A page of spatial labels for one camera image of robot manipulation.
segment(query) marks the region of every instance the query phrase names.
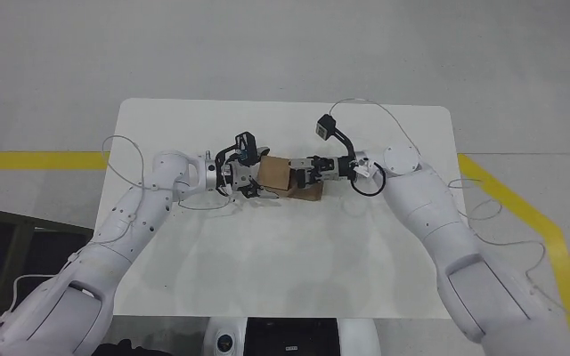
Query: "black panel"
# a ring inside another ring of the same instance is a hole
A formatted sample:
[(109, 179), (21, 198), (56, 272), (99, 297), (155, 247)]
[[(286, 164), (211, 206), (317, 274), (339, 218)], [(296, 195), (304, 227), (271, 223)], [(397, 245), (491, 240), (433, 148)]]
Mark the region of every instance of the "black panel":
[(336, 319), (248, 318), (244, 356), (340, 356)]

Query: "gray floor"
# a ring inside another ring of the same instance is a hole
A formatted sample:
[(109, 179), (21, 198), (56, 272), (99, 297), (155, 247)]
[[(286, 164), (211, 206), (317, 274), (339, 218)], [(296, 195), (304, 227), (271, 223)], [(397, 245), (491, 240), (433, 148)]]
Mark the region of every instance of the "gray floor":
[[(458, 151), (570, 236), (569, 13), (566, 0), (3, 0), (0, 150), (98, 150), (130, 97), (441, 105)], [(0, 210), (93, 227), (103, 177), (0, 171)], [(466, 191), (470, 207), (481, 198)], [(476, 228), (539, 238), (510, 214)], [(130, 321), (113, 337), (150, 346), (204, 323)], [(378, 326), (388, 356), (480, 354), (449, 320)]]

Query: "white table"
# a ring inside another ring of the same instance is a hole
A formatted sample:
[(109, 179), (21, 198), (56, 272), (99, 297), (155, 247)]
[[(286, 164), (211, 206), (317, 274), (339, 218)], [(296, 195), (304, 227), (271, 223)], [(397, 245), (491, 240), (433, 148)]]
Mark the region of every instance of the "white table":
[[(444, 180), (460, 177), (447, 109), (387, 107)], [(121, 105), (115, 133), (140, 145), (149, 170), (161, 150), (215, 155), (243, 131), (280, 157), (342, 155), (340, 142), (314, 133), (329, 108), (311, 102), (130, 99)], [(343, 104), (333, 114), (356, 150), (405, 142), (376, 106)], [(140, 162), (126, 143), (113, 142), (110, 160), (138, 179)], [(127, 187), (108, 170), (97, 226)], [(461, 191), (453, 193), (464, 207)], [(216, 193), (206, 193), (186, 203), (220, 202)], [(348, 182), (327, 182), (320, 202), (238, 198), (222, 210), (177, 207), (122, 280), (115, 314), (449, 318), (422, 245), (381, 195), (358, 196)]]

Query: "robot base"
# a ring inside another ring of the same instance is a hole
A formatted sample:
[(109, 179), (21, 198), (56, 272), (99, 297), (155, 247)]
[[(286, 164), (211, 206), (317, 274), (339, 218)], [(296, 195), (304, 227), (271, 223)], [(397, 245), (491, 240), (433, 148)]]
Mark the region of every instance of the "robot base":
[(380, 356), (372, 319), (211, 318), (202, 356)]

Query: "black cable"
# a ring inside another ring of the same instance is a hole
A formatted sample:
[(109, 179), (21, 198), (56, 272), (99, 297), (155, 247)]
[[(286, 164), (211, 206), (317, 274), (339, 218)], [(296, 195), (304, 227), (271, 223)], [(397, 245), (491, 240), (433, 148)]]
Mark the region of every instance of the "black cable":
[(221, 150), (216, 154), (214, 158), (214, 164), (216, 165), (216, 191), (220, 193), (221, 196), (227, 197), (228, 195), (220, 190), (221, 187), (225, 186), (225, 181), (222, 176), (222, 167), (225, 165), (225, 154), (231, 150), (235, 150), (237, 148), (236, 145), (232, 145), (227, 149)]
[(351, 187), (353, 187), (354, 191), (356, 191), (360, 195), (363, 195), (364, 197), (375, 197), (384, 190), (384, 187), (386, 187), (386, 172), (384, 171), (384, 168), (382, 168), (376, 162), (374, 162), (374, 166), (376, 166), (378, 168), (378, 170), (380, 171), (380, 174), (382, 174), (382, 185), (380, 186), (380, 188), (377, 191), (375, 191), (373, 193), (365, 193), (365, 192), (359, 190), (358, 188), (356, 188), (356, 185), (354, 184), (354, 182), (356, 182), (356, 179), (350, 180), (350, 185), (351, 185)]

